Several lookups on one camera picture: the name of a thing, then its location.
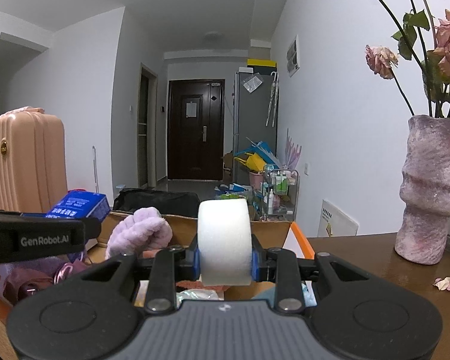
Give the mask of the clear plastic bag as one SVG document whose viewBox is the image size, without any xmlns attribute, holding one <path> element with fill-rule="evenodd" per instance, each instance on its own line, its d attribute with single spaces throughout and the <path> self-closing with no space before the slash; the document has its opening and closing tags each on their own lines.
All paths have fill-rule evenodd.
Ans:
<svg viewBox="0 0 450 360">
<path fill-rule="evenodd" d="M 177 307 L 183 301 L 223 301 L 224 292 L 214 289 L 186 289 L 176 294 Z"/>
</svg>

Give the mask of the lavender fluffy towel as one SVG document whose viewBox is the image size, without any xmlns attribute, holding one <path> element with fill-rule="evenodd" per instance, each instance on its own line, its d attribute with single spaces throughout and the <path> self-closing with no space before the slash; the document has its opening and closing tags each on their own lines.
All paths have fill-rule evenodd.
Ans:
<svg viewBox="0 0 450 360">
<path fill-rule="evenodd" d="M 113 229 L 105 249 L 105 258 L 119 254 L 142 254 L 166 248 L 172 228 L 155 207 L 140 208 Z"/>
</svg>

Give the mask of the blue tissue packet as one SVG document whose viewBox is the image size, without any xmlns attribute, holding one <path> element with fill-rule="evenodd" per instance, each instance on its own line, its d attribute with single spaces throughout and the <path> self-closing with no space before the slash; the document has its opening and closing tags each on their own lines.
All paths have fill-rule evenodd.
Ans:
<svg viewBox="0 0 450 360">
<path fill-rule="evenodd" d="M 52 207 L 45 217 L 65 219 L 95 218 L 103 222 L 109 213 L 110 205 L 105 194 L 72 190 Z"/>
</svg>

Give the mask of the white foam roll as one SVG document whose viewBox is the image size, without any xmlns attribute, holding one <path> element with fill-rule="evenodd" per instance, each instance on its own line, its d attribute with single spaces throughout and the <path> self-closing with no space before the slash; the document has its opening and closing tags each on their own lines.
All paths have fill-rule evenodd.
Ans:
<svg viewBox="0 0 450 360">
<path fill-rule="evenodd" d="M 247 286 L 252 275 L 252 238 L 247 201 L 208 200 L 199 206 L 197 246 L 205 286 Z"/>
</svg>

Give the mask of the light blue plush toy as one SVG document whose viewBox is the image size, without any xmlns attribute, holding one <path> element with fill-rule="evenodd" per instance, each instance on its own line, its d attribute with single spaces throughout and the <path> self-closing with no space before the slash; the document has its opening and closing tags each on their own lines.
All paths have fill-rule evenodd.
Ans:
<svg viewBox="0 0 450 360">
<path fill-rule="evenodd" d="M 317 300 L 314 295 L 314 291 L 311 288 L 311 282 L 306 281 L 301 284 L 303 298 L 306 307 L 316 307 Z M 269 288 L 267 290 L 261 291 L 258 295 L 253 297 L 253 300 L 265 300 L 270 306 L 274 306 L 275 303 L 275 288 Z"/>
</svg>

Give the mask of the orange red cardboard box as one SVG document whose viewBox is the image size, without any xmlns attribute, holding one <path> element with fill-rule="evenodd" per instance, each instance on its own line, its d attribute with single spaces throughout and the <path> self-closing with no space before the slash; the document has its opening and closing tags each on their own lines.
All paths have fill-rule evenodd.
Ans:
<svg viewBox="0 0 450 360">
<path fill-rule="evenodd" d="M 87 265 L 100 263 L 105 258 L 105 249 L 110 235 L 115 226 L 125 219 L 129 214 L 124 212 L 110 212 L 105 221 L 101 224 L 101 233 L 97 244 L 88 252 Z M 178 215 L 167 215 L 166 221 L 172 228 L 173 237 L 171 243 L 187 245 L 193 238 L 197 230 L 197 221 L 192 218 Z M 262 247 L 270 248 L 272 246 L 281 246 L 286 250 L 295 252 L 298 258 L 314 258 L 314 250 L 310 242 L 306 239 L 300 228 L 295 222 L 260 222 L 255 221 L 251 224 L 252 233 L 257 236 Z M 5 324 L 9 311 L 13 307 L 1 295 L 2 284 L 5 279 L 4 264 L 0 265 L 0 321 Z M 272 288 L 270 283 L 255 283 L 248 287 L 244 286 L 204 286 L 200 281 L 180 281 L 178 282 L 178 291 L 186 289 L 214 289 L 223 291 L 224 299 L 249 299 L 258 295 L 261 291 Z"/>
</svg>

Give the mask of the pink ribbed suitcase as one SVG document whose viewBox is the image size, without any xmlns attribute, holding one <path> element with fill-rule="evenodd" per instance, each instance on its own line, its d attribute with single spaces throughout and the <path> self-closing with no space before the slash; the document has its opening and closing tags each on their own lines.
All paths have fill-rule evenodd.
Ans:
<svg viewBox="0 0 450 360">
<path fill-rule="evenodd" d="M 62 121 L 38 109 L 0 116 L 0 210 L 46 213 L 67 194 Z"/>
</svg>

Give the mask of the black bag on floor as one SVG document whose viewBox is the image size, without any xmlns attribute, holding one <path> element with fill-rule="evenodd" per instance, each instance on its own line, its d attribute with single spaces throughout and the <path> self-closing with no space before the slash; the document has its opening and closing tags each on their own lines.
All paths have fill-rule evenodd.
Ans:
<svg viewBox="0 0 450 360">
<path fill-rule="evenodd" d="M 195 193 L 125 188 L 114 199 L 113 210 L 133 213 L 154 207 L 161 215 L 196 218 L 201 201 Z"/>
</svg>

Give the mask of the metal trolley with bottles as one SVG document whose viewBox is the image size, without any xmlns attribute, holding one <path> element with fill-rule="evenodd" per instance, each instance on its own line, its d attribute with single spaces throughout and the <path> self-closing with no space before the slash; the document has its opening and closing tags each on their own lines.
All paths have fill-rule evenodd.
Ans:
<svg viewBox="0 0 450 360">
<path fill-rule="evenodd" d="M 293 222 L 297 217 L 299 186 L 296 170 L 267 167 L 262 173 L 261 217 L 266 221 Z"/>
</svg>

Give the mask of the purple textured vase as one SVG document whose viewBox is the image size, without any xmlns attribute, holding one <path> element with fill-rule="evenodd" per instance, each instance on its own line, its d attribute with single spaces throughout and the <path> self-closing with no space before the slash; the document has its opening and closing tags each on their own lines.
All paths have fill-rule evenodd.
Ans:
<svg viewBox="0 0 450 360">
<path fill-rule="evenodd" d="M 441 261 L 450 222 L 450 118 L 409 119 L 399 190 L 406 204 L 394 249 L 421 265 Z"/>
</svg>

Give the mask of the dark entrance door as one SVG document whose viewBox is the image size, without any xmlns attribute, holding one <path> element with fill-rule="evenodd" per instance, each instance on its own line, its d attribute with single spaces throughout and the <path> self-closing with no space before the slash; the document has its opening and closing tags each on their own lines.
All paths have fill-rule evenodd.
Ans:
<svg viewBox="0 0 450 360">
<path fill-rule="evenodd" d="M 224 85 L 223 79 L 169 82 L 169 179 L 223 178 Z"/>
</svg>

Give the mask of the grey refrigerator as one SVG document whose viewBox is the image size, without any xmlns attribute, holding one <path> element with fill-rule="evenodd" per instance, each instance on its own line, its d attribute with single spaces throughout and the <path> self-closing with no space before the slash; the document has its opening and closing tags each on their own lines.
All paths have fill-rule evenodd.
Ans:
<svg viewBox="0 0 450 360">
<path fill-rule="evenodd" d="M 277 122 L 272 124 L 274 108 L 271 108 L 266 124 L 272 95 L 271 75 L 237 72 L 234 83 L 232 155 L 244 158 L 241 151 L 249 149 L 251 142 L 264 141 L 276 154 Z"/>
</svg>

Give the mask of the dried pink rose bouquet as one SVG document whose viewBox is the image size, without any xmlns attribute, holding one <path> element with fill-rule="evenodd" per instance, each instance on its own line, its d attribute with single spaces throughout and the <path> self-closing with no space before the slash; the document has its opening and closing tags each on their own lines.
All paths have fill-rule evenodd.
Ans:
<svg viewBox="0 0 450 360">
<path fill-rule="evenodd" d="M 433 15 L 427 0 L 409 0 L 410 10 L 399 19 L 385 0 L 377 0 L 397 31 L 392 38 L 397 50 L 386 46 L 366 46 L 365 61 L 384 80 L 392 80 L 410 113 L 413 107 L 396 75 L 399 60 L 414 61 L 421 71 L 428 115 L 450 119 L 450 10 Z"/>
</svg>

